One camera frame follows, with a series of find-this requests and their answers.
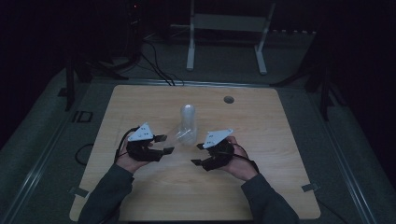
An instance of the person's left hand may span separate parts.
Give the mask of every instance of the person's left hand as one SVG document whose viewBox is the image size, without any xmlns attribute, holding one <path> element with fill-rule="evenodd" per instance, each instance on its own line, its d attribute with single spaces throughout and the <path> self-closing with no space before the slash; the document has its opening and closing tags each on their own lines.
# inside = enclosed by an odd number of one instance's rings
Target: person's left hand
<svg viewBox="0 0 396 224">
<path fill-rule="evenodd" d="M 116 164 L 127 170 L 128 172 L 134 174 L 140 167 L 149 164 L 149 161 L 136 161 L 132 159 L 126 150 L 126 145 L 128 144 L 128 138 L 125 139 L 124 144 L 122 146 L 122 150 L 120 151 L 119 155 L 122 155 L 118 157 Z"/>
<path fill-rule="evenodd" d="M 226 139 L 233 144 L 234 153 L 236 155 L 248 158 L 248 154 L 238 145 L 235 137 L 228 136 Z M 219 169 L 245 181 L 248 181 L 258 174 L 250 162 L 237 157 L 233 157 L 227 165 L 220 167 Z"/>
</svg>

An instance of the dark background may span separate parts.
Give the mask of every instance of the dark background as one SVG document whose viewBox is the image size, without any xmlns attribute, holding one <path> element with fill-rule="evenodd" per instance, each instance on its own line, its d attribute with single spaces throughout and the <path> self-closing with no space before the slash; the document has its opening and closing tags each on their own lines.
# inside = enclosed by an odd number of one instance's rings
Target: dark background
<svg viewBox="0 0 396 224">
<path fill-rule="evenodd" d="M 112 2 L 116 6 L 123 4 L 123 0 Z M 189 24 L 190 1 L 137 2 L 144 6 L 144 23 L 164 37 L 167 24 Z M 113 47 L 106 42 L 98 22 L 95 1 L 16 0 L 0 4 L 2 147 L 50 79 L 64 68 L 67 40 L 85 43 L 87 52 L 96 49 L 94 55 L 101 58 L 109 56 Z M 227 5 L 220 0 L 202 0 L 197 1 L 197 10 L 255 15 L 260 13 L 259 4 L 258 0 L 244 6 L 238 0 L 228 0 Z M 346 99 L 393 186 L 396 186 L 395 12 L 395 2 L 386 0 L 284 0 L 277 1 L 271 26 L 271 30 L 289 33 L 318 32 L 304 67 L 318 63 L 318 58 L 331 62 L 332 82 Z"/>
</svg>

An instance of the table leg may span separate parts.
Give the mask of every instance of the table leg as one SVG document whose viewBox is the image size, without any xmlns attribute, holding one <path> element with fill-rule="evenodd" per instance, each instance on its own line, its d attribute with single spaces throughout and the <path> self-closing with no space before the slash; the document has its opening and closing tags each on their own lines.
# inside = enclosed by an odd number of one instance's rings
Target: table leg
<svg viewBox="0 0 396 224">
<path fill-rule="evenodd" d="M 268 34 L 268 30 L 271 24 L 271 19 L 274 14 L 275 5 L 276 5 L 275 3 L 271 5 L 271 8 L 268 13 L 268 17 L 265 20 L 265 24 L 262 29 L 262 39 L 260 40 L 260 43 L 254 47 L 254 51 L 256 52 L 257 64 L 259 66 L 260 74 L 262 75 L 267 74 L 267 68 L 265 66 L 264 58 L 262 57 L 262 47 L 264 46 L 265 38 L 267 37 Z"/>
<path fill-rule="evenodd" d="M 187 70 L 194 69 L 194 55 L 195 55 L 195 41 L 194 41 L 194 0 L 191 0 L 191 14 L 190 14 L 190 44 L 189 53 L 187 55 Z"/>
</svg>

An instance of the table top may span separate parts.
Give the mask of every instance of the table top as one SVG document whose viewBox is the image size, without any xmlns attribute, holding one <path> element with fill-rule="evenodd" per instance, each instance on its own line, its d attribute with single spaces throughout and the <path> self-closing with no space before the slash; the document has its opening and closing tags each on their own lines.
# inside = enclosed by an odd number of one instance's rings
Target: table top
<svg viewBox="0 0 396 224">
<path fill-rule="evenodd" d="M 232 104 L 225 96 L 234 98 Z M 117 86 L 92 149 L 80 188 L 92 191 L 112 165 L 115 149 L 131 128 L 148 122 L 154 134 L 169 133 L 180 123 L 180 108 L 194 105 L 198 143 L 207 132 L 233 129 L 238 144 L 253 159 L 270 185 L 301 219 L 320 211 L 309 184 L 276 90 L 263 88 Z M 178 145 L 171 155 L 134 174 L 134 188 L 121 205 L 120 220 L 251 219 L 244 183 L 220 171 L 205 171 L 191 159 L 206 159 L 197 147 Z M 76 196 L 70 218 L 77 220 L 86 199 Z"/>
</svg>

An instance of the gray sleeve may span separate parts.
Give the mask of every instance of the gray sleeve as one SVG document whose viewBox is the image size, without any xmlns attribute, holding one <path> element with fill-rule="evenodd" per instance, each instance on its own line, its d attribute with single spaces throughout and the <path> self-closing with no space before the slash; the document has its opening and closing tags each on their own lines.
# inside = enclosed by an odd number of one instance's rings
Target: gray sleeve
<svg viewBox="0 0 396 224">
<path fill-rule="evenodd" d="M 113 164 L 85 203 L 78 223 L 117 223 L 122 200 L 132 191 L 134 175 Z"/>
<path fill-rule="evenodd" d="M 254 223 L 300 223 L 286 200 L 271 188 L 262 174 L 242 185 Z"/>
</svg>

